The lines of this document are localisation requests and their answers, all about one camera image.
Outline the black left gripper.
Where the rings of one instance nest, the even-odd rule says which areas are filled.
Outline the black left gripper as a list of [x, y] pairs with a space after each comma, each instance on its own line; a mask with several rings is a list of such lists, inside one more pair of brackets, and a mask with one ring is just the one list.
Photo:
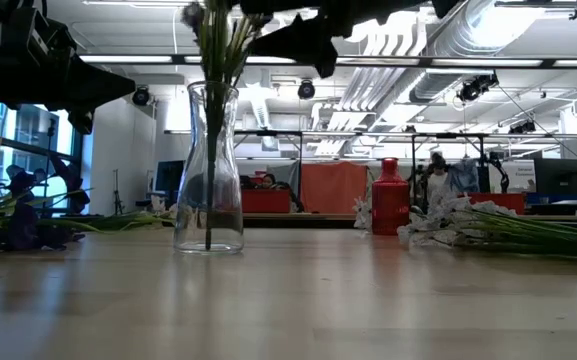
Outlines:
[[[134, 80], [85, 63], [74, 57], [76, 49], [67, 27], [47, 17], [45, 1], [40, 8], [0, 1], [0, 102], [63, 101], [69, 72], [70, 103], [78, 108], [95, 109], [135, 91]], [[90, 135], [94, 111], [70, 111], [68, 121]]]

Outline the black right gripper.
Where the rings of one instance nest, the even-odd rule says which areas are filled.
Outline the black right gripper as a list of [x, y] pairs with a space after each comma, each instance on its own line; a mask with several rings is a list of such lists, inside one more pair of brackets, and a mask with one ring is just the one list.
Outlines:
[[320, 78], [334, 74], [337, 50], [332, 36], [352, 35], [359, 23], [376, 20], [387, 22], [392, 13], [419, 6], [427, 0], [238, 0], [242, 12], [269, 15], [275, 12], [317, 9], [324, 17], [304, 20], [297, 15], [293, 22], [279, 30], [253, 40], [249, 54], [285, 58], [315, 68]]

